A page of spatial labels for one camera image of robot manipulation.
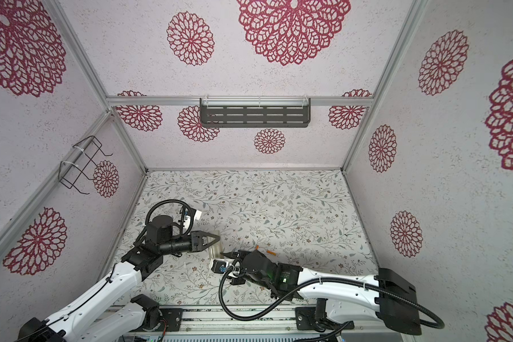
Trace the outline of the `white remote control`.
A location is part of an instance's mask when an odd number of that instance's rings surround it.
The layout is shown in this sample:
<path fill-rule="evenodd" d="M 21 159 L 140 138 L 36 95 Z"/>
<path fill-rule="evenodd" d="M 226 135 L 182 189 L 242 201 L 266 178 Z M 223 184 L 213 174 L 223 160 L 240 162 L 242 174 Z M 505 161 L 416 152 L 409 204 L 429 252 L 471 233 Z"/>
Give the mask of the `white remote control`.
<path fill-rule="evenodd" d="M 213 238 L 209 241 L 210 246 L 207 249 L 209 252 L 209 258 L 211 260 L 214 259 L 222 259 L 223 258 L 223 247 L 222 247 L 222 240 L 221 236 L 218 232 L 213 232 Z"/>

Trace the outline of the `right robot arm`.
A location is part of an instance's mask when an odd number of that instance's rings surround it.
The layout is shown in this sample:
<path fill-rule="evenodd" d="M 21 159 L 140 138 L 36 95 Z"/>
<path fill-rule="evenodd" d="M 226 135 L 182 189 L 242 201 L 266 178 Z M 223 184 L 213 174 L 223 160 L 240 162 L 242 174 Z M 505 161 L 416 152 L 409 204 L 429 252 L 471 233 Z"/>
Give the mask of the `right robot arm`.
<path fill-rule="evenodd" d="M 272 262 L 254 250 L 213 259 L 210 269 L 233 286 L 247 282 L 270 291 L 274 300 L 316 300 L 319 328 L 335 329 L 347 321 L 382 321 L 405 335 L 422 333 L 416 288 L 396 272 L 380 268 L 376 275 L 342 276 L 301 266 Z"/>

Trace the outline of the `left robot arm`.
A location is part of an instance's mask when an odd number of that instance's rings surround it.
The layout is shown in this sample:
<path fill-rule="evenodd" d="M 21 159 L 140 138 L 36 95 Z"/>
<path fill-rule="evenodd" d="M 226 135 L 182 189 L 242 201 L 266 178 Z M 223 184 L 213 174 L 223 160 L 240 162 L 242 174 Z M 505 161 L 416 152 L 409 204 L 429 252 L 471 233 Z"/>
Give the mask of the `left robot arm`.
<path fill-rule="evenodd" d="M 112 341 L 133 329 L 158 328 L 159 305 L 145 295 L 106 319 L 100 317 L 159 268 L 166 255 L 202 252 L 220 241 L 219 235 L 193 231 L 192 225 L 167 215 L 154 217 L 146 223 L 141 241 L 104 278 L 47 319 L 30 319 L 20 328 L 18 341 Z"/>

